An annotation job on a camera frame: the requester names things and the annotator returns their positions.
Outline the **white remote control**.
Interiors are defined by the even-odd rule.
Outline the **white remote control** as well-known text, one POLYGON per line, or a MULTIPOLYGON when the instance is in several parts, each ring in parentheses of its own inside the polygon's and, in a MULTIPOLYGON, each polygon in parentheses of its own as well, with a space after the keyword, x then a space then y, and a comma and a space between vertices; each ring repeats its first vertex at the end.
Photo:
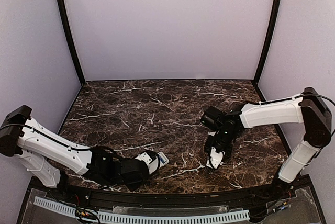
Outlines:
POLYGON ((163 152, 158 153, 159 156, 159 168, 166 166, 169 164, 170 160, 167 158, 167 156, 163 152))

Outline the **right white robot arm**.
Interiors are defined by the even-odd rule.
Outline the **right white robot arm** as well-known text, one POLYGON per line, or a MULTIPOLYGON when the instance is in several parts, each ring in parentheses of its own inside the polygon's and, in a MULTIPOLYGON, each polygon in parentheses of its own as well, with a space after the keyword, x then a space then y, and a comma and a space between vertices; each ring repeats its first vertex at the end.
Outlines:
POLYGON ((211 130, 204 151, 208 155, 206 172, 213 172, 224 160, 231 157, 233 142, 245 129, 286 123, 303 124, 305 133, 288 159, 278 169, 273 184, 267 189, 272 200, 278 200, 287 192, 287 185, 294 181, 334 135, 332 113, 325 96, 307 87, 291 97, 264 101, 243 102, 230 111, 208 107, 200 121, 211 130))

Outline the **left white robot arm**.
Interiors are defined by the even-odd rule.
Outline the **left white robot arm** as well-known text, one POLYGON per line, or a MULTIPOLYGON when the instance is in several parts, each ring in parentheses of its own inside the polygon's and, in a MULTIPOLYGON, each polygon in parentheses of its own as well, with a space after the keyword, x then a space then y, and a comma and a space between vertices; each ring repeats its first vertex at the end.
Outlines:
POLYGON ((43 127, 30 116, 31 111, 23 105, 5 117, 1 125, 1 154, 19 159, 63 201, 72 199, 74 190, 67 184, 67 175, 48 160, 99 185, 126 185, 130 191, 136 190, 160 167, 158 157, 148 152, 127 159, 109 147, 87 147, 71 142, 43 127))

